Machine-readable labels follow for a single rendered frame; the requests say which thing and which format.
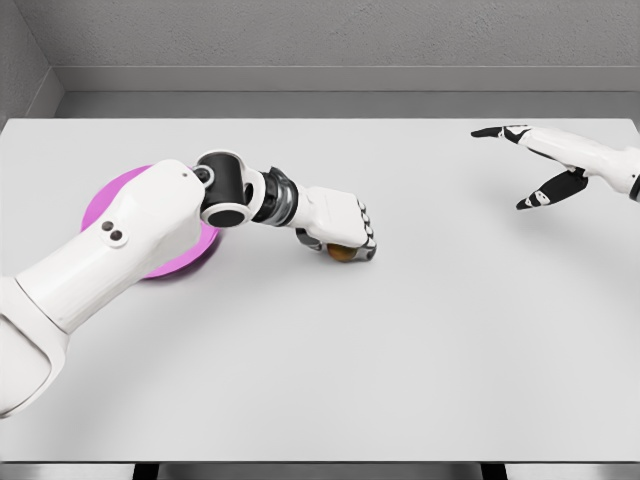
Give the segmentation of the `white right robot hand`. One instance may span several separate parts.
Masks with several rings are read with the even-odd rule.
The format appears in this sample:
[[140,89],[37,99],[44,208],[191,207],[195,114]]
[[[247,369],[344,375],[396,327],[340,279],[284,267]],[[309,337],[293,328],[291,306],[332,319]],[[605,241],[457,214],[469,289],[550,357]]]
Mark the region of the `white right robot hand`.
[[615,151],[579,135],[530,125],[487,127],[473,131],[471,136],[504,139],[564,167],[562,173],[521,199],[516,205],[518,210],[559,203],[583,191],[593,176],[607,183],[609,156]]

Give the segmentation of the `pink round plate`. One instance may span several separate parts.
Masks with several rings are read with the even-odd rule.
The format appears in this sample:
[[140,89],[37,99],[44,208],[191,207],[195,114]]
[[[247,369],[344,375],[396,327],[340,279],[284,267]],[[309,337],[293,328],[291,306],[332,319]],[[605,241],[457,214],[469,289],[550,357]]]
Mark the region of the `pink round plate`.
[[[150,165],[144,165],[134,168],[125,173],[122,173],[118,177],[108,182],[105,186],[103,186],[94,195],[94,197],[86,207],[84,216],[81,221],[81,230],[84,231],[93,223],[95,223],[102,216],[104,211],[111,205],[120,190],[128,182],[130,182],[149,168]],[[160,267],[156,268],[155,270],[147,274],[144,279],[150,280],[166,277],[194,265],[197,260],[201,260],[204,258],[205,253],[213,246],[214,241],[218,237],[219,233],[219,228],[209,226],[206,223],[202,222],[199,240],[193,247],[191,247],[180,256],[177,256],[164,263]]]

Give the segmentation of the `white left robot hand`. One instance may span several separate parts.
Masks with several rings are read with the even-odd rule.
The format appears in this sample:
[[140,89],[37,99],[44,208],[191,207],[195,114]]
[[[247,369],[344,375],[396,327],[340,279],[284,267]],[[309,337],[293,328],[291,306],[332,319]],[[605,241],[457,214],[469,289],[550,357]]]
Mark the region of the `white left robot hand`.
[[327,253],[328,244],[356,248],[350,262],[370,261],[377,251],[366,206],[352,193],[300,187],[297,209],[288,226],[295,229],[303,245],[318,252]]

